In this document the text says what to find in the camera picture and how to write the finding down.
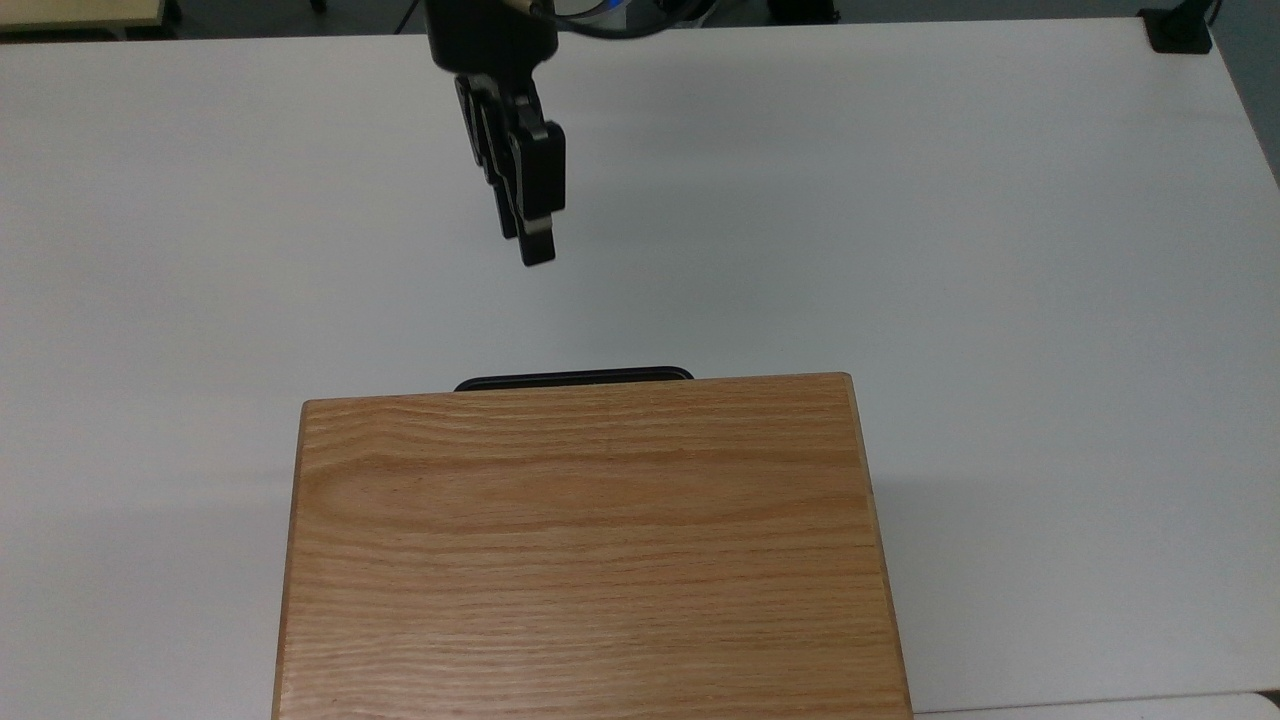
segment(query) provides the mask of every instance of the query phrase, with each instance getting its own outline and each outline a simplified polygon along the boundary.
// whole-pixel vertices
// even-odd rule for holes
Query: white table
[[[0,47],[0,716],[262,717],[300,404],[852,374],[918,711],[1280,687],[1280,193],[1138,20],[564,38],[561,259],[422,38]]]

